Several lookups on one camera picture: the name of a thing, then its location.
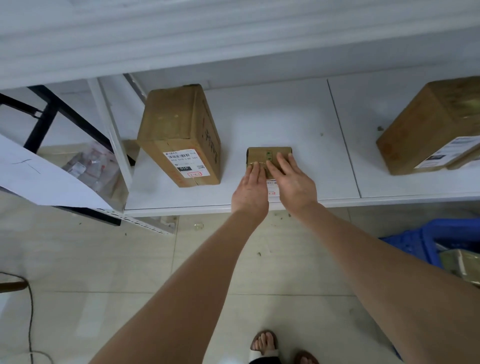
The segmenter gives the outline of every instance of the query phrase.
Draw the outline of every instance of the barcode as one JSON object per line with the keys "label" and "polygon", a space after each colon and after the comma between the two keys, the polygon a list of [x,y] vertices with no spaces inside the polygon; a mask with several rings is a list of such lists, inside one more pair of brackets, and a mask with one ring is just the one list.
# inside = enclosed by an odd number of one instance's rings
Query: barcode
{"label": "barcode", "polygon": [[468,144],[471,142],[471,140],[453,140],[450,142],[450,144]]}
{"label": "barcode", "polygon": [[172,159],[172,158],[185,158],[185,157],[189,157],[190,154],[175,154],[175,155],[169,155],[168,158]]}

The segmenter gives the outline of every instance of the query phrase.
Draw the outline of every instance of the right hand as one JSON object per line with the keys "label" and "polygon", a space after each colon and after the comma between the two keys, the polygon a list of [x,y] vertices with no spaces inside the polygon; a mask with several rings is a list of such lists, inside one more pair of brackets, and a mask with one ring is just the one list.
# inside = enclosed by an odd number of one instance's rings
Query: right hand
{"label": "right hand", "polygon": [[288,161],[281,153],[276,158],[282,167],[283,173],[269,160],[266,162],[268,170],[276,179],[280,189],[280,201],[292,214],[300,213],[306,206],[317,204],[317,189],[315,182],[301,171],[293,155],[288,155]]}

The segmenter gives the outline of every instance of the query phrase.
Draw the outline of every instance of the toe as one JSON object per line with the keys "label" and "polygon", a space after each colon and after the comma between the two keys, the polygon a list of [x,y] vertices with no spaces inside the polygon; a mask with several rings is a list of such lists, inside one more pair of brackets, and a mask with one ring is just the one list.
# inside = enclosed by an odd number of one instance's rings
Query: toe
{"label": "toe", "polygon": [[267,348],[267,336],[265,335],[265,333],[263,333],[262,335],[260,335],[260,337],[262,338],[262,346],[261,348],[263,350],[265,350]]}
{"label": "toe", "polygon": [[271,332],[266,332],[267,350],[275,350],[275,340]]}

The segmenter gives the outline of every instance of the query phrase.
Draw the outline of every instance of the small cardboard box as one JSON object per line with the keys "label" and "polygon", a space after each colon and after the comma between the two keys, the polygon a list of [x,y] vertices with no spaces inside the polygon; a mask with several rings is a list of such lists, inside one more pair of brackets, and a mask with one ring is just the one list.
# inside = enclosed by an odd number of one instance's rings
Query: small cardboard box
{"label": "small cardboard box", "polygon": [[377,140],[393,175],[440,170],[479,144],[479,76],[426,84]]}
{"label": "small cardboard box", "polygon": [[270,174],[266,166],[266,162],[269,160],[273,163],[275,167],[279,170],[282,170],[280,164],[276,158],[276,154],[280,152],[285,158],[288,158],[288,154],[292,152],[292,148],[289,146],[272,146],[272,147],[250,147],[247,149],[247,166],[253,164],[254,162],[259,162],[260,167],[265,169],[267,176],[267,187],[269,196],[279,196],[280,191],[278,185]]}
{"label": "small cardboard box", "polygon": [[137,143],[178,187],[220,183],[220,138],[200,85],[150,91]]}
{"label": "small cardboard box", "polygon": [[448,170],[480,167],[480,146],[470,150],[447,166]]}

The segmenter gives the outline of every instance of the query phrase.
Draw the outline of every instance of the brown sandal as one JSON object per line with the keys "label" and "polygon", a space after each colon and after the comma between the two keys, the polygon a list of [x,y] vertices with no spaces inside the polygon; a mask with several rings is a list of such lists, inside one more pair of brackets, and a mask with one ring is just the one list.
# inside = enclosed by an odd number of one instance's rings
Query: brown sandal
{"label": "brown sandal", "polygon": [[[274,345],[275,345],[275,350],[267,350],[262,355],[261,352],[259,352],[257,350],[252,350],[252,345],[262,334],[265,334],[267,332],[271,333],[272,336],[273,336],[273,342],[274,342]],[[268,356],[278,356],[278,341],[276,339],[275,333],[272,330],[263,330],[263,331],[260,331],[258,334],[255,335],[255,337],[252,340],[252,343],[250,344],[250,357],[249,357],[248,362],[251,363],[255,359],[265,358],[265,357],[268,357]]]}
{"label": "brown sandal", "polygon": [[305,357],[307,359],[310,359],[313,364],[320,364],[318,363],[317,358],[315,358],[311,353],[309,353],[306,350],[301,350],[295,355],[295,359],[293,360],[293,364],[300,364],[300,360]]}

